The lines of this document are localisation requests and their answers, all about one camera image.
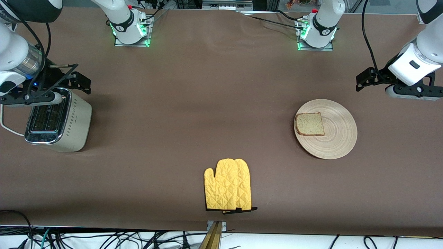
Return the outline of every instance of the plate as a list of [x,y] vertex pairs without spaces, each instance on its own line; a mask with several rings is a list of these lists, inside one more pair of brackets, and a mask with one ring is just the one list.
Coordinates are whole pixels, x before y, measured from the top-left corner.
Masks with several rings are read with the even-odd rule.
[[337,159],[346,156],[357,142],[357,125],[351,113],[341,104],[316,99],[304,104],[297,111],[300,113],[321,113],[324,136],[302,136],[295,128],[295,136],[302,147],[321,159]]

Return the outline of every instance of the oven mitt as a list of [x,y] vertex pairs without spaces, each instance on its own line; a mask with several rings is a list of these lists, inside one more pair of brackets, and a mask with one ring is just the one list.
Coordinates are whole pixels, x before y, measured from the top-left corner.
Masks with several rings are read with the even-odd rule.
[[223,211],[223,214],[250,212],[251,179],[246,162],[242,159],[223,159],[217,163],[216,172],[205,170],[206,210]]

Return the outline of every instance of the brown tablecloth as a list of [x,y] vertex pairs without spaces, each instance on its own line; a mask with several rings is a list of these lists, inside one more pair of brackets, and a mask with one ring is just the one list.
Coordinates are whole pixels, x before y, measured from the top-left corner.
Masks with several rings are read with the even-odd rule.
[[[443,101],[355,92],[371,66],[360,18],[343,16],[334,52],[309,52],[291,28],[240,13],[169,11],[151,47],[129,48],[113,46],[100,9],[65,8],[49,57],[92,80],[92,94],[79,93],[93,107],[89,138],[81,152],[57,153],[0,129],[0,208],[35,225],[205,230],[226,220],[236,232],[441,235]],[[380,67],[424,28],[413,15],[366,19]],[[294,114],[317,98],[357,123],[341,159],[312,157],[295,138]],[[29,109],[5,109],[23,132]],[[203,172],[224,158],[248,163],[258,210],[205,211]]]

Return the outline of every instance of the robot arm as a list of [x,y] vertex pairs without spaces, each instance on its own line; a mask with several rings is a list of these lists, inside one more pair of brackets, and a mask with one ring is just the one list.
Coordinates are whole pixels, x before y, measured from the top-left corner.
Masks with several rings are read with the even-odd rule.
[[404,84],[412,86],[443,64],[443,0],[432,4],[417,0],[420,16],[426,27],[401,50],[389,70]]
[[443,65],[443,0],[417,0],[420,17],[426,24],[386,67],[376,72],[370,67],[357,76],[356,90],[366,86],[390,84],[390,97],[437,100],[443,87],[434,86],[435,71]]
[[130,9],[124,0],[91,0],[96,3],[108,17],[115,36],[120,42],[133,44],[147,35],[146,14]]
[[[147,36],[145,26],[149,18],[144,12],[130,8],[124,0],[92,1],[105,12],[121,43],[133,44]],[[57,104],[59,94],[46,92],[54,85],[90,93],[89,79],[78,72],[65,77],[39,49],[2,24],[53,22],[60,15],[62,6],[62,0],[0,0],[0,104]]]
[[325,47],[333,39],[345,9],[343,0],[325,0],[317,13],[304,17],[308,20],[308,27],[301,39],[311,47]]

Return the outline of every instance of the white cord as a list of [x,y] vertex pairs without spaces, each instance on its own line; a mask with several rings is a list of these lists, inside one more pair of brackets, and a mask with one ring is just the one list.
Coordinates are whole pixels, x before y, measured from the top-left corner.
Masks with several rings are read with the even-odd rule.
[[8,131],[10,131],[10,132],[12,132],[12,133],[14,133],[14,134],[16,134],[16,135],[19,135],[19,136],[25,136],[25,135],[23,135],[23,134],[21,134],[21,133],[18,133],[18,132],[16,132],[16,131],[11,130],[10,128],[6,127],[6,125],[3,124],[3,105],[2,105],[2,104],[0,104],[0,125],[1,125],[3,128],[7,129]]

